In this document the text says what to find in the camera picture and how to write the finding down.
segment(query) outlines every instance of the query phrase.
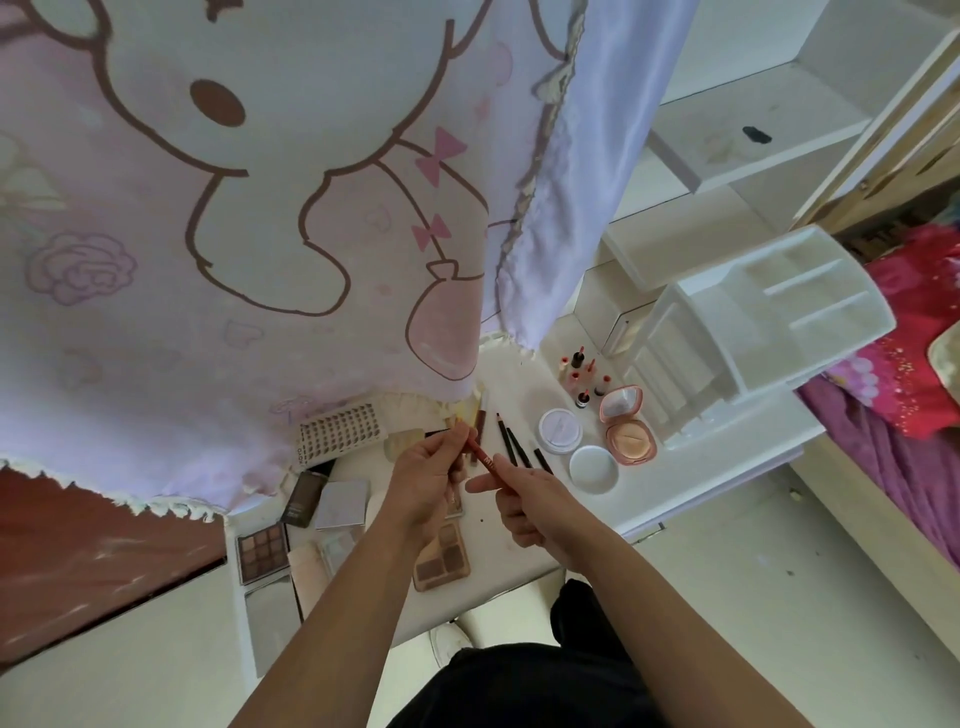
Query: hand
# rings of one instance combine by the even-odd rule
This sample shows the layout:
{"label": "hand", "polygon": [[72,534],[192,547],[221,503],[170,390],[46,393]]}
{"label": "hand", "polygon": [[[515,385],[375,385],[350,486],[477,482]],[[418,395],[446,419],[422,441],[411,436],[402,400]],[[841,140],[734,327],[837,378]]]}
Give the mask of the hand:
{"label": "hand", "polygon": [[467,479],[462,453],[469,434],[460,422],[402,452],[376,519],[398,525],[419,548],[429,544],[444,523],[453,489]]}
{"label": "hand", "polygon": [[509,488],[484,473],[470,479],[467,492],[496,491],[500,520],[518,546],[543,546],[565,568],[585,573],[594,546],[616,534],[554,475],[519,468],[500,454],[493,457],[493,463]]}

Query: pink compact case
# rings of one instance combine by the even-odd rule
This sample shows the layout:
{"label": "pink compact case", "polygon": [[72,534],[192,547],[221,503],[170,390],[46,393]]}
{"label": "pink compact case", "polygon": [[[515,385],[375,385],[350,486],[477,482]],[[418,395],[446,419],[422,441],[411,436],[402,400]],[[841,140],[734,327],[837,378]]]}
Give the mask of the pink compact case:
{"label": "pink compact case", "polygon": [[600,400],[600,422],[607,427],[607,449],[621,465],[639,465],[657,456],[650,428],[636,418],[643,390],[635,384],[610,390]]}

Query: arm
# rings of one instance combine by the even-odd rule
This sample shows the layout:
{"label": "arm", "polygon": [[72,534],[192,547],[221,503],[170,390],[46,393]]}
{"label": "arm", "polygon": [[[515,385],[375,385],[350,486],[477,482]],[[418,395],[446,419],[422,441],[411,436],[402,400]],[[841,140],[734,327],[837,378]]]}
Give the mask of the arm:
{"label": "arm", "polygon": [[467,433],[458,425],[400,455],[370,530],[231,728],[367,725],[414,562],[444,523],[444,496],[466,476]]}
{"label": "arm", "polygon": [[[502,455],[494,461],[512,489],[497,491],[496,504],[514,541],[543,546],[588,579],[671,725],[809,728],[786,698],[562,482],[544,471],[516,468]],[[469,493],[496,488],[486,474],[467,483]]]}

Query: desk surface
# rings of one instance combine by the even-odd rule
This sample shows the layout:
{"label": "desk surface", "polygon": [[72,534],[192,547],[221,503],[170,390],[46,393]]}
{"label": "desk surface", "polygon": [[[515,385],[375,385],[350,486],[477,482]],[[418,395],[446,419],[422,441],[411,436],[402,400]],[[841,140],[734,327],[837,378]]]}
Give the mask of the desk surface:
{"label": "desk surface", "polygon": [[[499,412],[514,431],[527,453],[533,457],[536,428],[540,415],[552,407],[575,411],[584,427],[584,445],[602,445],[605,428],[597,418],[596,402],[586,410],[576,410],[570,396],[556,379],[560,357],[587,347],[587,358],[597,356],[599,373],[612,374],[612,367],[592,351],[580,323],[573,316],[560,319],[543,341],[536,357],[523,356],[517,347],[488,344],[480,354],[477,376],[490,390],[488,423],[483,445],[491,455],[504,452],[495,424]],[[390,396],[384,405],[389,431],[410,427],[426,430],[443,427],[436,411],[423,406],[418,398]],[[701,497],[726,482],[796,449],[823,432],[823,427],[791,393],[775,394],[761,402],[749,415],[719,432],[707,435],[682,449],[663,447],[657,457],[640,466],[619,466],[619,481],[603,495],[584,493],[574,488],[567,472],[568,456],[544,453],[556,476],[603,522],[624,536],[637,534],[645,525],[655,523],[664,514]],[[471,474],[483,466],[471,468]],[[337,461],[333,479],[364,478],[371,483],[371,508],[368,522],[382,499],[392,465],[381,445],[353,452]],[[227,554],[236,574],[233,539],[276,522],[285,497],[274,497],[245,513],[228,518]],[[437,624],[454,619],[505,591],[521,586],[557,567],[541,548],[520,548],[500,523],[492,493],[464,495],[465,514],[460,520],[467,546],[471,573],[431,592],[418,593],[411,583],[400,615],[394,643],[402,643]],[[289,529],[291,547],[315,537],[315,532]],[[240,632],[248,686],[256,683],[253,672],[250,630],[247,626],[243,594],[248,588],[237,579],[234,603]]]}

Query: bed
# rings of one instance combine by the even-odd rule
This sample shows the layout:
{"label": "bed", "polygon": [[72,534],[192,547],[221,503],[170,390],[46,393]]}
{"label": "bed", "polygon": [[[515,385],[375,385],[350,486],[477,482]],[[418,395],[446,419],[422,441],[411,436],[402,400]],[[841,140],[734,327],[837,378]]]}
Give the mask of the bed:
{"label": "bed", "polygon": [[927,361],[960,327],[958,219],[866,265],[897,328],[798,390],[827,435],[793,467],[960,660],[960,405]]}

